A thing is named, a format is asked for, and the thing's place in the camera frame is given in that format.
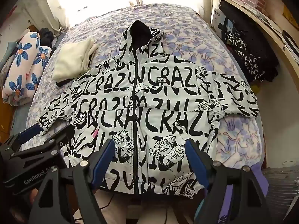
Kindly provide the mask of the person's left hand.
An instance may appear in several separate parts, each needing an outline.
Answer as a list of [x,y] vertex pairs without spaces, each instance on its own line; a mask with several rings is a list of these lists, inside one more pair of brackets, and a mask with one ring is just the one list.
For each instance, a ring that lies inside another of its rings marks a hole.
[[34,203],[37,195],[38,195],[37,188],[34,188],[33,190],[31,190],[31,192],[29,194],[29,201],[30,201],[31,205]]

